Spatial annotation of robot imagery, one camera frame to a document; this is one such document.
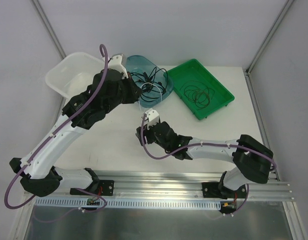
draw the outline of black mounting bracket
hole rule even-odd
[[[98,188],[101,189],[100,196],[112,196],[114,194],[113,180],[99,180]]]
[[[202,192],[203,197],[205,199],[214,199],[214,198],[220,198],[220,199],[234,199],[235,193],[237,194],[237,199],[245,199],[247,192],[245,185],[241,186],[236,191],[232,191],[227,189],[226,194],[222,193],[219,188],[218,182],[202,182]]]

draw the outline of white table surface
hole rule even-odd
[[[168,70],[174,66],[161,67]],[[231,140],[248,134],[261,141],[242,68],[206,68],[235,96],[235,100],[199,121],[172,92],[154,107],[161,121],[166,121],[177,134],[204,140]],[[170,156],[163,160],[151,159],[135,136],[142,115],[138,103],[118,106],[78,138],[58,159],[56,166],[65,169],[159,173],[221,173],[234,167],[229,162],[206,158],[181,161]],[[155,144],[147,145],[147,148],[155,156],[165,155],[163,149]]]

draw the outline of metal frame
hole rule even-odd
[[[276,30],[278,29],[279,25],[281,24],[282,20],[284,19],[285,15],[289,11],[289,9],[292,6],[292,4],[294,3],[294,1],[295,0],[287,0],[285,2],[285,5],[283,6],[282,10],[279,12],[279,14],[278,14],[277,18],[275,19],[272,27],[268,31],[265,39],[263,40],[262,44],[260,45],[259,49],[256,52],[256,55],[254,56],[251,64],[249,65],[249,67],[247,69],[247,73],[248,74],[250,74],[252,72],[255,64],[257,63],[258,59],[260,58],[260,56],[264,52],[264,50],[267,47],[267,45],[270,42],[270,40],[273,38]]]
[[[102,180],[114,180],[114,194],[108,199],[202,200],[202,182],[218,182],[222,173],[158,173],[95,171]],[[267,184],[250,184],[248,201],[293,202],[288,182],[277,181],[271,173]],[[67,190],[57,190],[53,197],[69,197]]]
[[[51,26],[47,15],[45,14],[45,11],[43,9],[43,7],[41,6],[39,0],[30,0],[30,2],[33,4],[35,10],[37,11],[37,14],[39,16],[39,18],[41,19],[42,23],[44,24],[44,27],[46,28],[47,33],[49,34],[53,44],[55,45],[55,48],[59,54],[59,56],[64,59],[67,55],[65,54],[65,51],[62,47],[62,45],[60,44],[58,37],[53,29],[53,27]]]
[[[25,193],[23,197],[23,201],[28,200],[31,197],[30,193]],[[25,238],[26,230],[29,225],[30,216],[32,214],[34,207],[34,202],[30,202],[27,205],[23,206],[21,210],[19,210],[19,220],[18,224],[14,224],[13,229],[10,233],[10,237],[8,239],[13,240],[23,240]]]
[[[264,145],[266,147],[270,148],[268,135],[266,133],[266,127],[265,127],[265,124],[263,122],[263,119],[262,119],[262,116],[261,116],[261,110],[259,108],[257,97],[255,95],[255,92],[254,92],[254,89],[253,89],[253,86],[252,86],[251,75],[250,75],[250,73],[247,73],[247,72],[244,72],[244,75],[245,75],[245,80],[246,80],[247,88],[248,88],[248,91],[249,91],[249,95],[250,95],[250,98],[251,98],[251,101],[252,101],[252,104],[253,104],[254,112],[255,112],[255,115],[256,115],[260,135],[262,137]],[[279,173],[277,172],[277,170],[275,171],[275,174],[276,174],[277,180],[279,181]],[[293,203],[283,202],[283,206],[284,206],[284,209],[285,209],[287,221],[288,221],[289,228],[290,228],[291,234],[293,236],[293,239],[295,239],[295,240],[302,240],[302,239],[308,240],[308,236],[306,235],[306,231],[305,231],[304,225],[301,221],[296,203],[295,202],[293,202]]]

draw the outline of white wall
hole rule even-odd
[[[247,68],[286,0],[41,0],[67,54]]]
[[[48,132],[60,97],[44,82],[60,57],[30,1],[0,0],[0,240],[8,237],[17,210],[4,205],[4,194],[15,175],[13,157],[23,157]],[[10,202],[19,203],[19,185]]]
[[[308,231],[308,0],[296,0],[251,73],[278,162]]]

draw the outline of gray panel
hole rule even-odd
[[[297,0],[251,72],[280,179],[308,231],[308,0]]]
[[[67,54],[247,68],[286,0],[41,0]]]
[[[67,207],[36,207],[41,220],[60,217]],[[248,202],[234,217],[217,211],[105,208],[72,212],[55,223],[35,220],[26,240],[291,240],[282,203]]]
[[[282,22],[282,20],[284,19],[285,15],[288,13],[289,8],[291,7],[291,5],[294,3],[295,0],[287,0],[283,9],[281,10],[281,12],[279,13],[279,15],[277,16],[277,19],[275,20],[273,26],[271,27],[271,29],[269,30],[266,38],[264,39],[263,43],[261,44],[261,46],[259,47],[257,54],[255,55],[252,63],[250,64],[250,66],[248,67],[248,74],[250,74],[250,72],[253,70],[255,64],[257,63],[258,59],[260,58],[260,56],[262,55],[263,51],[265,50],[266,46],[268,45],[268,43],[270,42],[270,40],[272,39],[272,37],[274,36],[276,30],[278,29],[280,23]]]

